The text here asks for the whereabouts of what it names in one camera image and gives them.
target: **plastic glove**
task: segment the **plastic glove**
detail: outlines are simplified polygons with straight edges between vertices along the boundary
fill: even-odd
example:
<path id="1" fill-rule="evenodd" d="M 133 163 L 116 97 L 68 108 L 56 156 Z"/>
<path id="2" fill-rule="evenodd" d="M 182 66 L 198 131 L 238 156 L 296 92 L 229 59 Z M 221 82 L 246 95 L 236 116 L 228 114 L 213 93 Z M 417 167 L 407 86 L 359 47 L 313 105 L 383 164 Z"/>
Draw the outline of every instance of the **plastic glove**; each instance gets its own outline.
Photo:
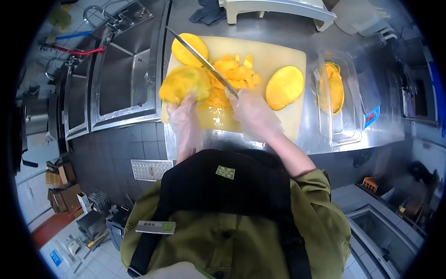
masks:
<path id="1" fill-rule="evenodd" d="M 195 154 L 200 147 L 201 129 L 197 116 L 195 94 L 186 96 L 181 105 L 168 103 L 169 124 L 175 132 L 178 156 L 177 164 Z"/>
<path id="2" fill-rule="evenodd" d="M 234 119 L 239 121 L 243 133 L 258 142 L 268 142 L 283 133 L 282 122 L 268 106 L 262 96 L 241 89 L 239 98 L 225 88 L 226 97 L 231 101 Z"/>

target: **knife blade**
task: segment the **knife blade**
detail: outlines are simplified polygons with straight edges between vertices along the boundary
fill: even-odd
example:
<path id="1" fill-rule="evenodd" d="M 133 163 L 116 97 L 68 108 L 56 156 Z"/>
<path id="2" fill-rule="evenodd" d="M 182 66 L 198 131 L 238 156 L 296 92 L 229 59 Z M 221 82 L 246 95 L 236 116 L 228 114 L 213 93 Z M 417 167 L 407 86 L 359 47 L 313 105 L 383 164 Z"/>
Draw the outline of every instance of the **knife blade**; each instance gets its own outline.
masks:
<path id="1" fill-rule="evenodd" d="M 211 74 L 219 81 L 223 86 L 227 87 L 228 90 L 234 94 L 237 98 L 239 97 L 237 91 L 229 84 L 229 82 L 203 57 L 198 51 L 196 51 L 188 42 L 183 40 L 178 34 L 176 34 L 167 25 L 165 26 L 167 30 L 198 60 L 203 66 L 208 69 Z"/>

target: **faucet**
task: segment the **faucet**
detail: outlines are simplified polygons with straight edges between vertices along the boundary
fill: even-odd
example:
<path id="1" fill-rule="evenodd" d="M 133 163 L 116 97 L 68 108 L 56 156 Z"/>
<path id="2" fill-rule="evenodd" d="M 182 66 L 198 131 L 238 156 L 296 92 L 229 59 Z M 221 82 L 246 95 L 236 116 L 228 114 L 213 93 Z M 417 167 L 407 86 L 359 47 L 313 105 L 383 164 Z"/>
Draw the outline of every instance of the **faucet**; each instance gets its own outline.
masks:
<path id="1" fill-rule="evenodd" d="M 115 31 L 115 32 L 117 32 L 117 33 L 120 33 L 120 32 L 121 32 L 121 30 L 120 30 L 118 27 L 119 27 L 119 25 L 122 23 L 122 21 L 123 21 L 124 19 L 126 19 L 126 20 L 129 22 L 129 25 L 130 25 L 130 26 L 132 26 L 132 25 L 134 24 L 133 21 L 129 20 L 129 19 L 124 15 L 124 12 L 127 12 L 127 11 L 120 12 L 120 13 L 118 14 L 118 17 L 119 17 L 119 19 L 118 19 L 118 18 L 114 18 L 111 14 L 107 13 L 107 12 L 105 11 L 105 9 L 102 9 L 100 6 L 92 5 L 92 6 L 88 6 L 88 7 L 84 10 L 83 18 L 84 18 L 85 23 L 86 23 L 88 26 L 90 26 L 93 30 L 95 30 L 95 29 L 98 28 L 98 27 L 97 27 L 96 25 L 94 25 L 93 23 L 91 23 L 91 22 L 88 20 L 89 16 L 88 16 L 87 12 L 88 12 L 89 10 L 91 10 L 91 9 L 94 9 L 94 10 L 96 10 L 96 11 L 99 11 L 99 12 L 104 16 L 104 19 L 107 21 L 107 25 L 110 26 L 110 27 L 112 28 L 112 30 Z"/>
<path id="2" fill-rule="evenodd" d="M 77 65 L 79 65 L 79 64 L 82 62 L 82 59 L 77 58 L 77 57 L 75 57 L 75 56 L 73 56 L 73 55 L 70 56 L 68 59 L 60 58 L 60 57 L 52 57 L 52 58 L 47 62 L 46 66 L 45 66 L 45 75 L 46 75 L 46 77 L 47 77 L 49 80 L 54 80 L 54 78 L 56 77 L 55 75 L 49 73 L 51 64 L 54 63 L 54 62 L 56 62 L 56 61 L 62 61 L 62 62 L 64 62 L 64 64 L 68 66 L 68 69 L 69 69 L 69 73 L 68 73 L 68 75 L 70 75 L 71 72 L 72 72 L 72 66 L 77 66 Z"/>
<path id="3" fill-rule="evenodd" d="M 106 11 L 102 10 L 102 8 L 100 6 L 96 6 L 96 5 L 92 5 L 92 6 L 88 6 L 85 10 L 84 10 L 84 21 L 85 23 L 90 26 L 93 30 L 95 30 L 96 28 L 98 28 L 96 25 L 94 25 L 93 23 L 91 23 L 88 20 L 88 14 L 87 12 L 91 9 L 95 9 L 96 11 L 99 11 L 101 14 L 104 15 L 106 20 L 112 21 L 113 23 L 115 23 L 116 21 L 118 21 L 116 18 L 114 18 L 111 14 L 107 13 Z"/>

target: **stainless steel sink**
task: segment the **stainless steel sink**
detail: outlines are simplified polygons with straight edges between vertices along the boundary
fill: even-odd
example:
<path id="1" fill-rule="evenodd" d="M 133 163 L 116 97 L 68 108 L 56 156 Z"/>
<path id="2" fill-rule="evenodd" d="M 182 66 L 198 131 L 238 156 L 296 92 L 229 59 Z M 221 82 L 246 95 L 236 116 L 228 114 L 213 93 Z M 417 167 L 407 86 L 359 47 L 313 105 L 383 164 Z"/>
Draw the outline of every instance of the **stainless steel sink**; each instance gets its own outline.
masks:
<path id="1" fill-rule="evenodd" d="M 168 4 L 113 34 L 103 28 L 91 82 L 91 131 L 160 118 L 161 63 Z"/>
<path id="2" fill-rule="evenodd" d="M 63 114 L 66 140 L 90 132 L 87 109 L 90 97 L 88 90 L 90 62 L 91 56 L 88 56 L 77 68 L 73 66 L 68 68 Z"/>

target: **black apron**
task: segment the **black apron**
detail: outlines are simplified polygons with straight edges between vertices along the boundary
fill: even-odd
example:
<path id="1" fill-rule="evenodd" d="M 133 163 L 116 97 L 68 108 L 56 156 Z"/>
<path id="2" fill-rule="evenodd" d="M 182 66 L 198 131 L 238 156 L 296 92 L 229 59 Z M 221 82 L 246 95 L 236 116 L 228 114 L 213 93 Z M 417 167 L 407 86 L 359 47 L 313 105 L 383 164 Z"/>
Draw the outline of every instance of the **black apron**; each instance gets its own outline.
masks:
<path id="1" fill-rule="evenodd" d="M 216 174 L 219 166 L 235 169 L 233 179 Z M 289 175 L 281 161 L 264 151 L 238 153 L 202 150 L 165 172 L 152 221 L 168 221 L 175 211 L 261 216 L 274 221 L 291 279 L 310 279 L 303 237 L 291 212 Z M 161 234 L 142 233 L 128 274 L 147 273 Z"/>

